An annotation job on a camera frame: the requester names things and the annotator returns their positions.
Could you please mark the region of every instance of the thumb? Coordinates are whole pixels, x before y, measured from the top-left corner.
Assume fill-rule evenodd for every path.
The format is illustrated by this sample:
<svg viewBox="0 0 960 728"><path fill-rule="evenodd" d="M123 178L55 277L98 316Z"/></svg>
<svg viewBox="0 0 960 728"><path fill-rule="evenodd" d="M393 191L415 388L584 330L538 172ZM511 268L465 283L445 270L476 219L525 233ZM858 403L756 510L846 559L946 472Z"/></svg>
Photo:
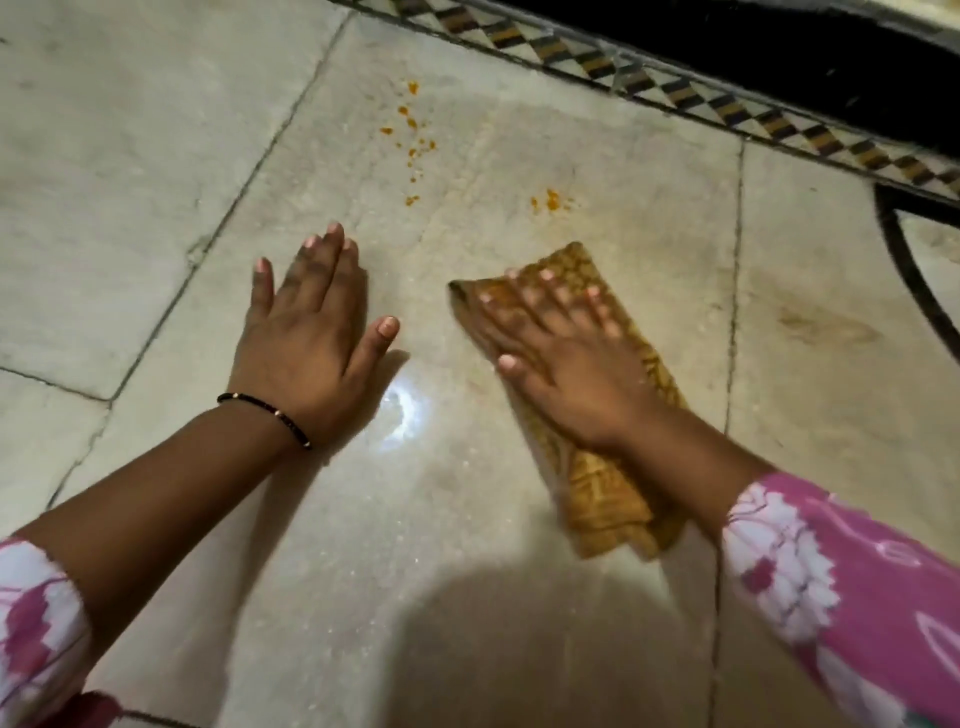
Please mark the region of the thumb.
<svg viewBox="0 0 960 728"><path fill-rule="evenodd" d="M399 332L400 321L393 316L384 316L370 324L350 356L345 378L366 382Z"/></svg>
<svg viewBox="0 0 960 728"><path fill-rule="evenodd" d="M496 360L496 370L531 404L553 419L557 390L527 361L505 353Z"/></svg>

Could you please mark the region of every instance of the white flower print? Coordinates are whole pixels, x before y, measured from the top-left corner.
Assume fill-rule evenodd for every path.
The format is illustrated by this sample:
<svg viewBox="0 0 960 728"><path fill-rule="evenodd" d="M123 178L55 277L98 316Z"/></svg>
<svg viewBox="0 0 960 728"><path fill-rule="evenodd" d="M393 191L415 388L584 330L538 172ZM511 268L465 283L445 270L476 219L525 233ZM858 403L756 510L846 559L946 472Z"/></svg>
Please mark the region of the white flower print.
<svg viewBox="0 0 960 728"><path fill-rule="evenodd" d="M831 562L809 524L780 493L755 483L740 496L724 529L732 572L781 639L816 638L840 601Z"/></svg>

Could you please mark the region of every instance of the hand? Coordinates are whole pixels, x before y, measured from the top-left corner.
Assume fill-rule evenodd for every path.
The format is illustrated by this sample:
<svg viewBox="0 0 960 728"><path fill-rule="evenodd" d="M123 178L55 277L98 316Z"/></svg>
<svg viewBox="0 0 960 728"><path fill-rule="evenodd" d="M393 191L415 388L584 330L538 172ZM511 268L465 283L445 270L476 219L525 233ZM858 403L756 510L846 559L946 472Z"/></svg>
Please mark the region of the hand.
<svg viewBox="0 0 960 728"><path fill-rule="evenodd" d="M574 299L550 271L542 285L520 288L523 308L506 308L489 296L481 304L500 329L497 370L548 420L581 446L618 453L645 414L666 406L647 381L636 344L624 335L597 288ZM532 352L538 372L522 354Z"/></svg>
<svg viewBox="0 0 960 728"><path fill-rule="evenodd" d="M304 241L276 293L270 261L260 258L228 390L276 407L315 445L328 442L400 330L396 318L384 316L358 336L365 311L366 272L339 223Z"/></svg>

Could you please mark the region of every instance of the tile grout line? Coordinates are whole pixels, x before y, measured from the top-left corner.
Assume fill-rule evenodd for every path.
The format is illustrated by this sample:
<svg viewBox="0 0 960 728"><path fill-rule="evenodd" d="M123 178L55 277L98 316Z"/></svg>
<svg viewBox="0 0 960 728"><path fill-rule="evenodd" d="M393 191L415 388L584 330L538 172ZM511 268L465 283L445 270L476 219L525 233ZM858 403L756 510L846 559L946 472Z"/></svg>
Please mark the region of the tile grout line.
<svg viewBox="0 0 960 728"><path fill-rule="evenodd" d="M730 339L727 346L727 407L724 412L723 433L730 434L731 398L733 378L736 375L736 330L740 314L740 251L743 242L743 159L747 152L746 139L740 139L737 155L736 222L733 227L733 291L731 296ZM723 551L722 544L716 550L713 580L713 645L710 650L710 682L707 698L707 728L716 726L717 692L720 687L721 612L723 607Z"/></svg>
<svg viewBox="0 0 960 728"><path fill-rule="evenodd" d="M227 209L227 212L221 218L220 223L218 223L216 229L213 231L213 234L210 235L209 242L206 246L200 251L200 255L195 263L191 263L190 272L187 274L186 279L180 285L176 295L170 304L163 311L163 314L160 316L159 320L156 322L154 329L150 332L150 336L147 337L147 341L141 347L140 352L137 354L136 359L131 364L130 368L127 370L127 373L124 374L123 379L120 382L120 385L117 387L116 392L113 393L113 396L109 398L109 401L116 401L120 395L123 394L123 391L127 388L127 383L130 381L133 373L139 367L140 362L143 360L144 355L147 353L147 350L150 348L150 345L154 343L154 340L159 336L160 330L163 328L163 325L166 323L167 319L170 317L170 314L173 312L173 309L180 302L180 299L183 297L183 294L186 292L187 287L190 285L190 281L193 280L193 277L197 274L197 271L200 270L200 267L204 264L206 257L210 254L210 251L213 250L213 246L216 245L217 240L220 237L220 233L223 232L224 228L227 226L227 223L232 219L233 213L236 211L237 207L240 205L240 202L247 196L247 193L250 191L253 180L256 178L257 173L259 173L260 168L263 166L264 162L271 155L280 138L283 136L283 133L287 131L287 128L293 122L294 117L297 115L297 111L300 110L300 105L303 103L303 100L306 98L309 90L314 86L317 80L320 78L321 73L326 66L327 60L330 58L330 55L333 53L334 48L336 48L340 38L344 34L344 29L347 27L348 23L354 17L354 12L349 12L344 18L344 22L340 24L340 27L337 28L336 32L333 34L333 37L330 39L330 44L327 46L326 51L320 57L320 60L317 62L317 65L314 67L313 74L310 76L310 80L303 87L303 91L300 92L300 96L294 101L293 105L290 107L290 111L287 113L286 118L280 123L279 128L276 130L276 133L271 138L270 142L267 144L266 149L263 154L260 156L260 159L257 160L256 164L253 166L250 174L247 176L247 180L240 187L239 193L233 199L233 202L230 203L230 207Z"/></svg>
<svg viewBox="0 0 960 728"><path fill-rule="evenodd" d="M100 425L93 431L93 434L91 434L89 439L86 441L86 450L76 457L70 467L67 468L66 473L63 474L63 477L60 479L57 487L54 488L54 492L50 494L50 497L47 499L47 504L43 508L44 513L49 511L57 504L57 499L60 497L63 489L66 487L66 481L70 479L70 475L72 475L73 472L84 463L86 458L89 457L90 453L93 452L93 448L97 444L97 441L99 441L104 432L107 431L107 424L109 423L110 416L112 414L113 402L107 402L107 412L104 413L104 418L100 422Z"/></svg>
<svg viewBox="0 0 960 728"><path fill-rule="evenodd" d="M141 711L124 711L123 717L138 720L142 723L150 723L151 725L162 725L166 728L199 728L193 723L184 723L182 720L173 720L169 717L154 716L151 713L143 713Z"/></svg>
<svg viewBox="0 0 960 728"><path fill-rule="evenodd" d="M95 396L95 395L91 395L91 394L88 393L88 392L83 392L83 391L81 391L81 390L79 390L79 389L73 389L72 387L68 387L68 386L66 386L65 384L57 384L55 381L50 381L49 379L44 379L42 376L28 375L28 374L26 374L25 372L18 372L16 369L10 369L10 368L8 368L8 367L0 367L0 372L5 372L5 373L7 373L7 374L9 374L9 375L14 375L14 376L22 376L24 379L29 379L30 381L35 381L35 382L37 382L38 384L46 384L48 387L53 387L54 389L59 389L59 390L61 390L62 392L66 392L67 394L77 395L77 397L83 397L85 400L95 401L95 402L98 402L98 403L100 403L100 404L107 404L107 403L109 403L109 399L108 399L108 398L105 398L105 397L97 397L97 396Z"/></svg>

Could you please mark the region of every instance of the curved black stripe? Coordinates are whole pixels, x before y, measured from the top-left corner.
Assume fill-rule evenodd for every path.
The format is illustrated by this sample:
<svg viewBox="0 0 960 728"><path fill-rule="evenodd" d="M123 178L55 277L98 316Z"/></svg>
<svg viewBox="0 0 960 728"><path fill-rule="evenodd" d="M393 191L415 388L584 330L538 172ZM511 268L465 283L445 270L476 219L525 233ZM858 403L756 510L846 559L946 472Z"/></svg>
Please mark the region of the curved black stripe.
<svg viewBox="0 0 960 728"><path fill-rule="evenodd" d="M960 364L960 331L953 324L949 315L940 306L937 297L926 284L924 274L917 267L917 261L910 253L897 210L920 215L938 223L960 228L960 210L953 206L943 205L933 200L911 195L901 189L886 184L874 185L874 201L876 202L876 218L883 231L883 238L887 244L887 251L893 258L897 272L906 284L917 302L920 310L933 327L937 336L944 342L953 358Z"/></svg>

